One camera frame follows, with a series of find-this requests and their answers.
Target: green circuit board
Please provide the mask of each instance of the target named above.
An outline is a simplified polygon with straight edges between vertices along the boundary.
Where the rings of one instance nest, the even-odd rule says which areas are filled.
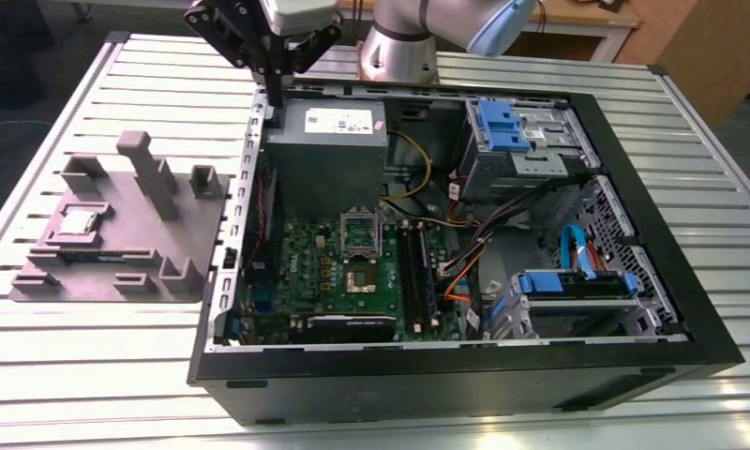
[[[458,308],[444,311],[434,331],[407,332],[398,260],[399,227],[383,225],[380,258],[342,257],[340,223],[290,222],[286,226],[274,319],[259,321],[264,344],[288,343],[283,318],[292,315],[379,315],[398,319],[398,341],[458,340],[462,319]],[[378,237],[348,232],[348,243],[370,245]],[[444,231],[426,230],[432,261],[446,261]]]

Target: gray 3d printed holder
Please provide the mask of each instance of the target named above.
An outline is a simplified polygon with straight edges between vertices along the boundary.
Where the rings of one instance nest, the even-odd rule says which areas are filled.
[[[202,299],[230,177],[214,166],[174,174],[151,136],[123,132],[135,172],[72,157],[68,183],[11,298],[42,302],[196,302]]]

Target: ram slot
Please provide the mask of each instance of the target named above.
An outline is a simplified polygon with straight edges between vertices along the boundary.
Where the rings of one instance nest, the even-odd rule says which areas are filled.
[[[431,266],[431,255],[428,251],[428,244],[426,241],[426,230],[420,227],[416,230],[416,241],[419,241],[419,246],[416,247],[419,251],[419,258],[416,261],[420,262],[420,267],[418,268],[419,283],[420,283],[420,295],[422,301],[426,303],[426,308],[423,309],[423,323],[427,326],[439,326],[439,307],[436,305],[436,290],[435,290],[435,269]]]
[[[406,330],[410,333],[422,331],[419,316],[419,285],[415,276],[414,252],[412,252],[412,229],[408,224],[398,232],[398,270],[400,272],[400,293],[403,295],[403,316]]]

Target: metal table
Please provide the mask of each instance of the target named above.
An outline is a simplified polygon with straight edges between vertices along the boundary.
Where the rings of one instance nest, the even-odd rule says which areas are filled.
[[[186,383],[200,305],[7,299],[67,188],[58,171],[70,155],[100,155],[107,169],[128,169],[115,139],[144,129],[175,172],[204,163],[230,173],[239,165],[250,73],[196,38],[114,37],[0,213],[0,443],[750,448],[750,183],[671,80],[647,67],[439,57],[446,84],[598,97],[748,360],[710,380],[680,382],[607,412],[243,428]],[[355,59],[354,49],[336,48],[311,75],[352,79]]]

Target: yellow cable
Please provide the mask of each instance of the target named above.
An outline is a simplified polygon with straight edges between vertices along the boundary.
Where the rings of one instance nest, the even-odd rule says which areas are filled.
[[[422,147],[422,145],[419,143],[416,143],[416,141],[412,138],[410,138],[410,136],[407,136],[403,132],[395,131],[395,130],[390,130],[390,133],[396,134],[403,139],[406,139],[406,141],[412,145],[412,147],[416,149],[416,151],[422,154],[423,159],[426,159],[426,178],[423,178],[423,183],[420,183],[420,186],[415,187],[406,194],[387,195],[387,196],[382,197],[382,199],[403,200],[403,199],[408,199],[410,197],[412,197],[415,194],[418,194],[428,186],[428,183],[431,182],[432,161],[431,161],[431,157],[428,156],[428,152],[426,151],[426,149]]]

